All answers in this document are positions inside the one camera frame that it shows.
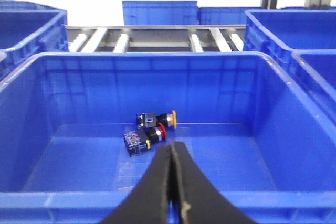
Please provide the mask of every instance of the bin floor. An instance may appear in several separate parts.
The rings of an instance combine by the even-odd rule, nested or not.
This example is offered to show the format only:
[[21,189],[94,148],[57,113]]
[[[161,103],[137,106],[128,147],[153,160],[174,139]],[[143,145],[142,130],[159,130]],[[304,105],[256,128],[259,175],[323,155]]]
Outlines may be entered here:
[[[122,135],[131,124],[63,125],[55,133],[23,191],[131,190],[159,143],[130,157]],[[276,190],[248,127],[236,123],[179,124],[169,132],[183,141],[200,169],[220,191]]]

